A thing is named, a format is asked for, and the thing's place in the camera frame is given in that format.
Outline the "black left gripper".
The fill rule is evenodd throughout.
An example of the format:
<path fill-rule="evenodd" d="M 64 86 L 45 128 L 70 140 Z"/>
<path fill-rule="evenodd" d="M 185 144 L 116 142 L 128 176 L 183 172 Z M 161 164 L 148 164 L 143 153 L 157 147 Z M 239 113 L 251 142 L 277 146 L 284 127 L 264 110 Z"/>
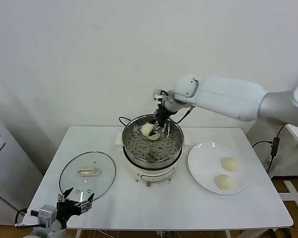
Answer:
<path fill-rule="evenodd" d="M 62 194 L 58 194 L 56 218 L 59 222 L 67 222 L 72 216 L 79 216 L 81 213 L 85 213 L 92 208 L 94 193 L 87 200 L 77 202 L 67 199 L 73 189 L 71 187 Z"/>

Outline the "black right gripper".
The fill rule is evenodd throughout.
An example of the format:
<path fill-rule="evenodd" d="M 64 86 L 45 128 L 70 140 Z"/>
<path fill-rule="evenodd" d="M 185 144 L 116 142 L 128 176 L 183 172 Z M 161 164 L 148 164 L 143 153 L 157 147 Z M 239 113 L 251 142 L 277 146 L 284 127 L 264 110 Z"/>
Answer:
<path fill-rule="evenodd" d="M 165 121 L 169 119 L 171 115 L 174 115 L 174 112 L 169 111 L 163 105 L 159 104 L 149 124 L 152 125 L 153 129 L 158 127 L 160 135 L 168 136 L 170 134 L 170 125 L 168 122 L 165 123 Z"/>

